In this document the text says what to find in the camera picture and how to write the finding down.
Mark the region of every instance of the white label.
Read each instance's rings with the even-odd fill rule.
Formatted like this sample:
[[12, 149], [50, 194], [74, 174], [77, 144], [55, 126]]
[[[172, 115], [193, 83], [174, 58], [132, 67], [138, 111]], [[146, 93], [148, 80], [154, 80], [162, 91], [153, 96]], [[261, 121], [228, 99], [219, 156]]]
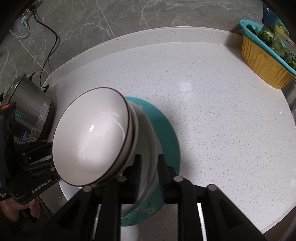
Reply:
[[41, 131], [40, 130], [37, 130], [35, 128], [32, 128], [31, 134], [34, 135], [34, 136], [36, 136], [36, 137], [39, 137], [40, 134], [41, 134]]
[[33, 141], [37, 141], [37, 137], [31, 135], [28, 132], [25, 132], [24, 133], [24, 136], [22, 137], [22, 142], [24, 142], [24, 143], [30, 143], [30, 142], [33, 142]]
[[41, 115], [46, 116], [47, 112], [48, 112], [48, 105], [45, 102], [43, 102], [40, 113]]
[[43, 115], [39, 115], [35, 128], [39, 131], [42, 131], [46, 118]]

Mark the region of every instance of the orange button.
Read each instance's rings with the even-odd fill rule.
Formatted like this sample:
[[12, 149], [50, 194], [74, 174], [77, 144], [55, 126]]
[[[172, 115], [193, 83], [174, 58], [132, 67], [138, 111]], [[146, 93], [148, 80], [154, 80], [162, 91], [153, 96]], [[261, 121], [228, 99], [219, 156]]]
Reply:
[[5, 104], [4, 106], [1, 107], [1, 109], [5, 109], [5, 108], [7, 108], [9, 106], [10, 106], [10, 104]]

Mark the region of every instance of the teal placemat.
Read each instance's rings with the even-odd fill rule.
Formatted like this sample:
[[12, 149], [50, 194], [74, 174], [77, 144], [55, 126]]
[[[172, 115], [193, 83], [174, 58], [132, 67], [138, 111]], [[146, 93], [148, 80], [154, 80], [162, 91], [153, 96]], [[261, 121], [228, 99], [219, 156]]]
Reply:
[[[176, 173], [179, 174], [180, 147], [178, 138], [168, 119], [159, 109], [145, 100], [129, 96], [125, 98], [142, 107], [161, 143], [166, 164], [173, 167]], [[154, 216], [164, 205], [158, 184], [154, 192], [146, 200], [141, 202], [134, 211], [121, 218], [121, 225], [132, 226], [144, 222]]]

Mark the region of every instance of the power socket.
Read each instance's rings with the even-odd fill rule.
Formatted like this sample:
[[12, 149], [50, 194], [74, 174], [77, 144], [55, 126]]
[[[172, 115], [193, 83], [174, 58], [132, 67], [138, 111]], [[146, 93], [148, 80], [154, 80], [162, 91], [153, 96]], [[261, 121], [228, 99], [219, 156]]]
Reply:
[[[31, 5], [35, 5], [37, 9], [40, 4], [42, 3], [42, 0], [35, 0]], [[32, 11], [30, 11], [28, 8], [22, 13], [22, 15], [20, 16], [20, 21], [23, 24], [24, 22], [28, 22], [28, 20], [30, 19], [30, 17], [32, 16]]]

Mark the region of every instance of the gray marble wall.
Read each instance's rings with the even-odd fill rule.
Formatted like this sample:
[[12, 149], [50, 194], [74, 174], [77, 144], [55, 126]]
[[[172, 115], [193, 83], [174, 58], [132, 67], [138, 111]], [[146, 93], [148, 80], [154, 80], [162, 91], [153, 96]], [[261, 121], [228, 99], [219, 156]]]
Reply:
[[[260, 0], [43, 0], [38, 18], [59, 35], [42, 81], [62, 64], [104, 41], [132, 32], [168, 26], [201, 26], [240, 32], [238, 21], [260, 23]], [[7, 34], [0, 46], [0, 92], [20, 74], [35, 72], [39, 82], [54, 34], [31, 17], [31, 33], [25, 39]], [[25, 26], [13, 29], [25, 35]]]

